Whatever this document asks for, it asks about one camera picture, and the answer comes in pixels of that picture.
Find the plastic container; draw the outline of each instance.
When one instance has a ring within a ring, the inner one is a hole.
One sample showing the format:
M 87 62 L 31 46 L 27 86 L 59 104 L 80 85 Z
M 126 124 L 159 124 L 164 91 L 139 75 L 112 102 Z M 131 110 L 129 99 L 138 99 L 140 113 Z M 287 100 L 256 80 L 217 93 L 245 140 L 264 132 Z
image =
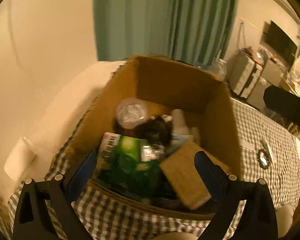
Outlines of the plastic container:
M 200 62 L 196 62 L 193 64 L 195 67 L 198 67 L 202 70 L 208 70 L 209 66 L 208 65 L 205 65 L 203 63 L 200 63 Z
M 209 67 L 208 71 L 215 74 L 220 80 L 223 81 L 227 74 L 226 62 L 219 58 Z
M 252 55 L 252 60 L 260 66 L 264 66 L 265 64 L 264 58 L 259 52 L 256 52 Z
M 131 130 L 147 120 L 147 107 L 140 99 L 127 98 L 119 103 L 115 114 L 119 125 Z

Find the television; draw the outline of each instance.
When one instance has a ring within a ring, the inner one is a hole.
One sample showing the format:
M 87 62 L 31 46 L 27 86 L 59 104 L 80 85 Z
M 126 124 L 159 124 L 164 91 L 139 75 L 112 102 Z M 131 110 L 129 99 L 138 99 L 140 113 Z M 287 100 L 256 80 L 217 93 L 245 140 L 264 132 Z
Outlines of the television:
M 266 34 L 265 43 L 272 47 L 290 66 L 292 66 L 297 46 L 273 21 L 271 21 L 268 33 Z

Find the white pillow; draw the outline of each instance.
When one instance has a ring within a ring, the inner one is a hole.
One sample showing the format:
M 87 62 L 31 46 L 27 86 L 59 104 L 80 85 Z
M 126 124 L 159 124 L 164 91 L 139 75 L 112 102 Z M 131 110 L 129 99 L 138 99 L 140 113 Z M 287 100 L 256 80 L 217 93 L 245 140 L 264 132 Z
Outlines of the white pillow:
M 102 91 L 113 72 L 124 63 L 125 61 L 98 61 L 71 80 L 55 96 L 43 117 L 34 124 L 27 137 L 28 144 L 25 145 L 22 139 L 16 144 L 19 156 L 28 156 L 29 159 L 23 165 L 16 165 L 16 169 L 26 169 L 16 182 L 15 188 L 22 179 L 44 180 L 53 157 L 71 136 L 92 100 Z M 15 188 L 3 197 L 4 203 L 7 203 Z
M 15 182 L 20 182 L 23 173 L 35 158 L 35 153 L 29 144 L 31 142 L 27 138 L 20 138 L 4 164 L 4 171 Z

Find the air conditioner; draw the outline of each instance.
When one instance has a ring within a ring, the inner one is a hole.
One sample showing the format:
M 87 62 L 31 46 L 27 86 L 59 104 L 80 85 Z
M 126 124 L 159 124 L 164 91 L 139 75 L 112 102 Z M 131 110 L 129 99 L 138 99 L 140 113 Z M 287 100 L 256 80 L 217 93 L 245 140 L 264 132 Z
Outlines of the air conditioner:
M 298 24 L 300 24 L 300 20 L 298 15 L 295 13 L 291 5 L 287 0 L 274 0 L 277 2 Z

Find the cardboard box flap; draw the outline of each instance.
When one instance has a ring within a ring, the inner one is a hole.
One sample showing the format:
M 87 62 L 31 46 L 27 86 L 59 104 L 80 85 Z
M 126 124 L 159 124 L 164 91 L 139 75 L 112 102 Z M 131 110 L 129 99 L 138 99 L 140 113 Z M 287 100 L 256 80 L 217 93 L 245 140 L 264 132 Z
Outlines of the cardboard box flap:
M 119 69 L 83 118 L 69 154 L 86 154 L 96 150 L 105 132 L 113 132 L 115 110 L 121 100 L 137 97 L 137 61 L 127 62 Z
M 194 166 L 194 156 L 199 151 L 203 151 L 203 149 L 194 142 L 187 142 L 183 147 L 160 163 L 160 168 L 177 192 L 179 198 L 191 210 L 199 208 L 211 198 Z M 229 167 L 227 165 L 207 151 L 205 153 L 214 164 L 219 165 L 225 173 L 229 174 Z
M 241 178 L 241 149 L 238 131 L 225 84 L 207 105 L 200 129 L 201 147 L 230 167 Z
M 213 91 L 222 85 L 210 73 L 185 63 L 158 57 L 136 57 L 138 98 L 154 103 L 203 113 Z

